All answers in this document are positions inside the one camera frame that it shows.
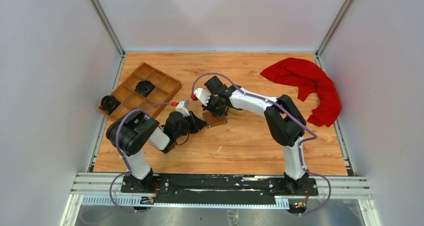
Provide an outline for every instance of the red towel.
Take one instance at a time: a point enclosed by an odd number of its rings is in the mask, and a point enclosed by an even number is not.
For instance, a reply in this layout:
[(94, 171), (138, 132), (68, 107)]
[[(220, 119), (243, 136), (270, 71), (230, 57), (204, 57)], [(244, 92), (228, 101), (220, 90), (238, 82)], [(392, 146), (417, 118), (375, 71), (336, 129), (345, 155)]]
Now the red towel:
[(265, 68), (260, 75), (277, 84), (299, 86), (297, 98), (302, 101), (317, 92), (319, 106), (307, 119), (311, 124), (330, 127), (342, 110), (333, 81), (313, 62), (289, 57)]

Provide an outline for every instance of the white panel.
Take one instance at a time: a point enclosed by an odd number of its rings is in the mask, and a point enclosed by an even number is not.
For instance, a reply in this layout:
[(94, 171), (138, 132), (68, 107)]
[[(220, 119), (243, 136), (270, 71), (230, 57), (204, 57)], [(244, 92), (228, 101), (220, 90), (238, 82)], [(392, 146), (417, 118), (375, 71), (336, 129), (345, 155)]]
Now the white panel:
[(0, 0), (0, 225), (59, 224), (118, 63), (89, 0)]
[(424, 220), (423, 7), (423, 0), (356, 0), (323, 56), (353, 162), (383, 225)]
[(344, 0), (99, 0), (125, 50), (317, 50)]

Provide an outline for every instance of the black round object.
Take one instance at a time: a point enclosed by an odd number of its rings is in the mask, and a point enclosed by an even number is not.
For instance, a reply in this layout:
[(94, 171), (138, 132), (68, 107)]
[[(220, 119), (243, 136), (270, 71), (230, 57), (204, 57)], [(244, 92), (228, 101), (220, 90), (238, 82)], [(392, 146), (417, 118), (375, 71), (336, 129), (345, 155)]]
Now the black round object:
[(147, 97), (155, 88), (152, 82), (149, 80), (142, 80), (139, 83), (137, 83), (137, 86), (135, 87), (135, 91), (144, 97)]
[(101, 99), (100, 108), (110, 115), (120, 104), (121, 102), (115, 96), (106, 95)]

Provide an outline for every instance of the wood grain surface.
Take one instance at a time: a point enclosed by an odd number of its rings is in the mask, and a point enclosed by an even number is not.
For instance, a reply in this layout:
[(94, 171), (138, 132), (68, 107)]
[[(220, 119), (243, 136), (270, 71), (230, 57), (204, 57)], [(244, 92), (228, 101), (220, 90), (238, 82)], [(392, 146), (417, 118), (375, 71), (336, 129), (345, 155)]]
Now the wood grain surface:
[[(314, 62), (311, 53), (128, 53), (119, 83), (140, 63), (146, 62), (182, 82), (182, 89), (172, 100), (180, 101), (190, 99), (193, 81), (199, 75), (218, 72), (251, 92), (272, 97), (289, 95), (307, 119), (319, 104), (315, 93), (302, 102), (297, 99), (297, 87), (276, 84), (260, 75), (266, 67), (290, 57)], [(196, 88), (204, 88), (203, 84), (210, 77), (200, 79)], [(188, 108), (202, 118), (199, 101), (189, 100)], [(174, 110), (171, 106), (165, 107), (157, 120), (164, 124)], [(112, 123), (108, 120), (106, 128)], [(334, 127), (318, 127), (311, 123), (307, 126), (318, 135), (318, 139), (304, 144), (308, 168), (324, 175), (346, 175)], [(265, 119), (248, 111), (243, 115), (229, 113), (228, 123), (191, 134), (185, 144), (175, 146), (168, 154), (163, 154), (150, 144), (146, 144), (143, 150), (155, 173), (281, 175), (285, 169), (282, 148), (271, 137)], [(103, 136), (93, 171), (125, 170), (117, 150)]]

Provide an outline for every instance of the gray floor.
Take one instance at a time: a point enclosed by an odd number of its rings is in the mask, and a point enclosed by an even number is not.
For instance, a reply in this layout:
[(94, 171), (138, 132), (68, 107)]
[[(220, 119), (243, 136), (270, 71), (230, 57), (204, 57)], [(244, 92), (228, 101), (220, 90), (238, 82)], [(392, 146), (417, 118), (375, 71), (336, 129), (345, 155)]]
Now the gray floor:
[[(310, 199), (308, 208), (321, 204)], [(102, 226), (364, 226), (357, 200), (332, 199), (321, 211), (296, 218), (285, 210), (275, 209), (209, 209), (209, 208), (152, 208), (145, 213), (128, 213), (114, 206), (91, 206), (83, 209), (86, 222), (96, 222), (110, 212)], [(86, 224), (78, 218), (76, 226)]]

